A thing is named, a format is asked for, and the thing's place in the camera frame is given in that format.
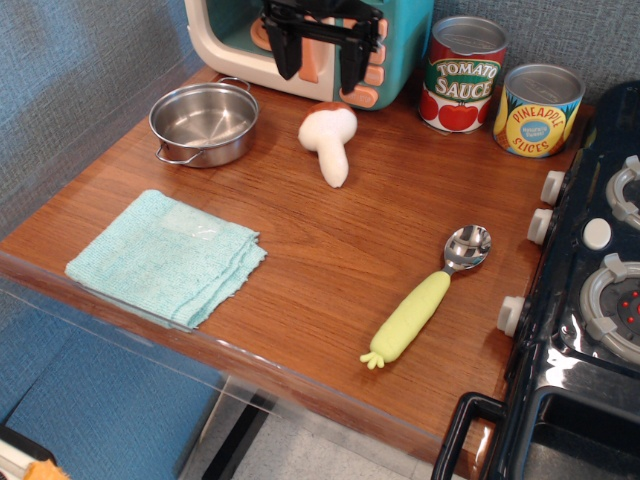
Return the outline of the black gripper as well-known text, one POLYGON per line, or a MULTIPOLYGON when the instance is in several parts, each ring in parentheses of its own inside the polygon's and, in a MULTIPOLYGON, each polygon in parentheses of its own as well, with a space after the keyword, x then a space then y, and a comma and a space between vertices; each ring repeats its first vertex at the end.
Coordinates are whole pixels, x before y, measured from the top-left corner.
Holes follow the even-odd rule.
POLYGON ((302 39, 340 46, 344 94, 364 80, 379 42, 383 12, 364 1, 264 1, 262 20, 279 74, 290 80, 302 65, 302 39))

